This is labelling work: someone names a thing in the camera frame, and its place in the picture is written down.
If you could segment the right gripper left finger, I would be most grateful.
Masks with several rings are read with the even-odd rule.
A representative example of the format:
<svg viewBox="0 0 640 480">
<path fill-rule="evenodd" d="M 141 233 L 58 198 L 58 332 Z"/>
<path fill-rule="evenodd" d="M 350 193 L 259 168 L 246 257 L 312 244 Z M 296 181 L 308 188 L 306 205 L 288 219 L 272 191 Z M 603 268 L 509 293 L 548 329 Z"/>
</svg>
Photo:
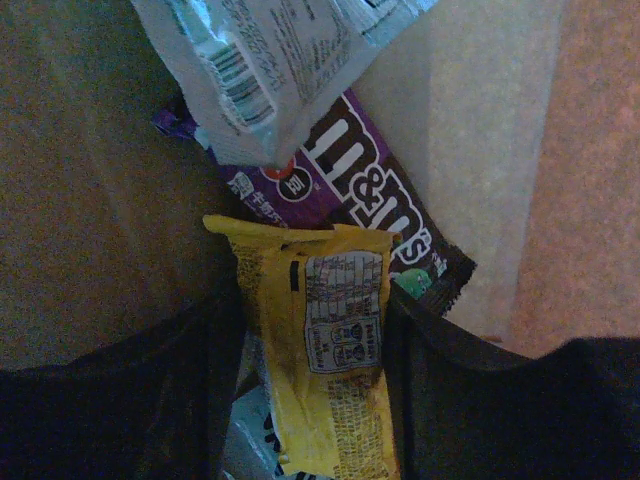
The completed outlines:
<svg viewBox="0 0 640 480">
<path fill-rule="evenodd" d="M 224 273 L 208 297 L 61 366 L 1 374 L 5 479 L 213 479 L 246 319 Z"/>
</svg>

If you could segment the red brown paper bag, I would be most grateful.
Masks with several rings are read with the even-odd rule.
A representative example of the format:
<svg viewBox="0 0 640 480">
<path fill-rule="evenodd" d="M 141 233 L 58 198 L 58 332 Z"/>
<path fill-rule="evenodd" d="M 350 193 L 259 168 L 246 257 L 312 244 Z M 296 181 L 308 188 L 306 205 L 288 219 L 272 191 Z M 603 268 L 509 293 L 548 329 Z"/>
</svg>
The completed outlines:
<svg viewBox="0 0 640 480">
<path fill-rule="evenodd" d="M 1 5 L 1 365 L 65 363 L 204 298 L 243 216 L 127 1 Z M 442 1 L 355 93 L 475 260 L 449 319 L 537 356 L 639 333 L 639 5 Z"/>
</svg>

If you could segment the purple brown M&M's packet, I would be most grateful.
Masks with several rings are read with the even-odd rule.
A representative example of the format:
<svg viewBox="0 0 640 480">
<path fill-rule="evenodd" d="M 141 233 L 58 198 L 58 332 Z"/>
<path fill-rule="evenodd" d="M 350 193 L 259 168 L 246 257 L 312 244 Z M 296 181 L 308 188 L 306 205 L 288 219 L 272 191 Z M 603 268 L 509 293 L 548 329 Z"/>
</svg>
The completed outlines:
<svg viewBox="0 0 640 480">
<path fill-rule="evenodd" d="M 261 223 L 295 229 L 348 224 L 400 234 L 391 274 L 439 316 L 451 309 L 476 268 L 439 231 L 352 90 L 333 103 L 285 168 L 215 168 Z"/>
</svg>

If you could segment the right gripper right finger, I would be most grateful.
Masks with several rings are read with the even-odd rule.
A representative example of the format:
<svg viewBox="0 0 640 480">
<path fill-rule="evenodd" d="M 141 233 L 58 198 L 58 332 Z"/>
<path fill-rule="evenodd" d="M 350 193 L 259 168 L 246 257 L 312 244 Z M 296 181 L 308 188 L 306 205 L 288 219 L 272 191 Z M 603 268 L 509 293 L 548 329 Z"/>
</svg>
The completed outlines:
<svg viewBox="0 0 640 480">
<path fill-rule="evenodd" d="M 577 338 L 530 359 L 394 287 L 384 362 L 405 479 L 639 475 L 635 338 Z"/>
</svg>

